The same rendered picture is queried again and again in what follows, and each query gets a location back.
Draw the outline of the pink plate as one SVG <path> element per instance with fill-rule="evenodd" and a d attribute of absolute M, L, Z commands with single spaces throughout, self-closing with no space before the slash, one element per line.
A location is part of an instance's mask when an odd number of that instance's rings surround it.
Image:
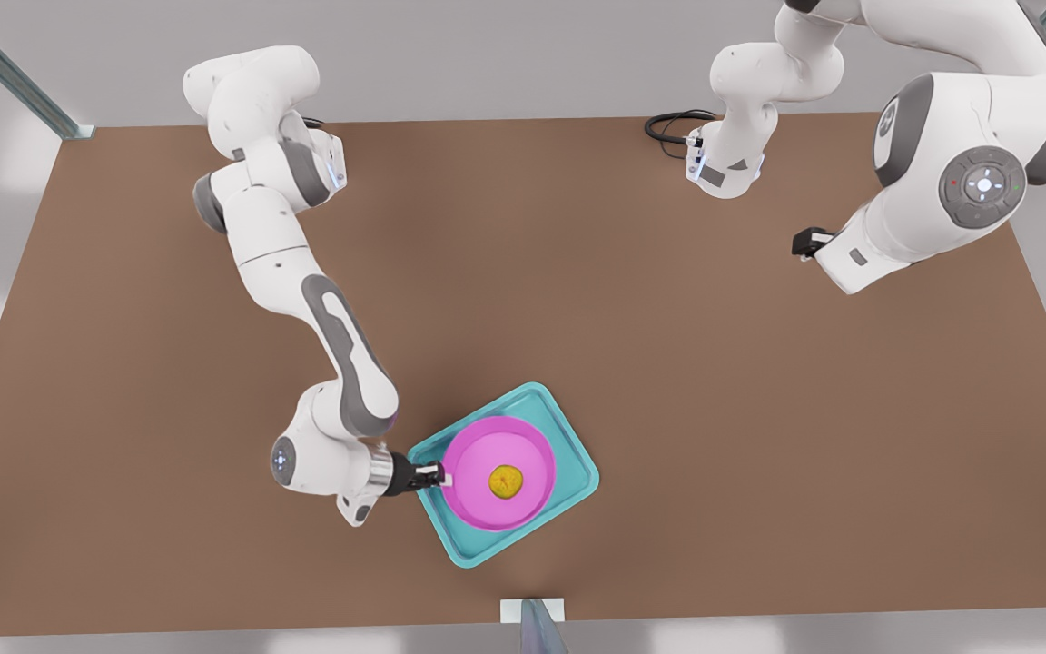
<path fill-rule="evenodd" d="M 555 451 L 530 422 L 478 419 L 444 452 L 444 500 L 474 529 L 518 529 L 538 517 L 555 489 Z"/>

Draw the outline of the teal tray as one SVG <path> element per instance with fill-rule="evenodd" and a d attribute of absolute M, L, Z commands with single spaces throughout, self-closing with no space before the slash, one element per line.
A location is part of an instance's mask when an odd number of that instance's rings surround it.
<path fill-rule="evenodd" d="M 551 497 L 539 515 L 518 529 L 486 531 L 474 529 L 457 517 L 444 500 L 444 487 L 425 489 L 419 492 L 425 512 L 435 527 L 441 546 L 453 563 L 470 569 L 480 566 L 490 558 L 527 537 L 532 531 L 547 524 L 597 491 L 599 472 L 597 465 L 588 454 L 584 443 L 560 409 L 555 397 L 540 382 L 526 382 L 518 388 L 494 399 L 468 418 L 462 418 L 444 431 L 415 444 L 410 450 L 410 463 L 441 463 L 449 443 L 456 438 L 462 428 L 478 419 L 493 415 L 510 415 L 530 422 L 541 434 L 547 436 L 555 451 L 556 480 Z"/>

